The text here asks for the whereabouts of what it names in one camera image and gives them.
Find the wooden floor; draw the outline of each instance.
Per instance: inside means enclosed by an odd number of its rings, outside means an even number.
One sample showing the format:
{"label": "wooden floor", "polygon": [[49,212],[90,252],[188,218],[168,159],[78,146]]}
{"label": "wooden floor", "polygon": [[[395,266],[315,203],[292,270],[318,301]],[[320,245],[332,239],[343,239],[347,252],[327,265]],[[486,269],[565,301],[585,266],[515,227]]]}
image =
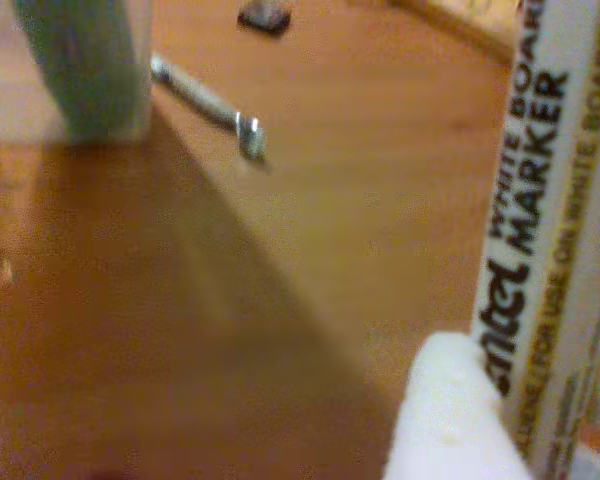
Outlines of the wooden floor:
{"label": "wooden floor", "polygon": [[142,145],[0,148],[0,478],[379,479],[418,346],[468,328],[507,69],[404,11],[271,41],[154,3],[273,171],[160,89]]}

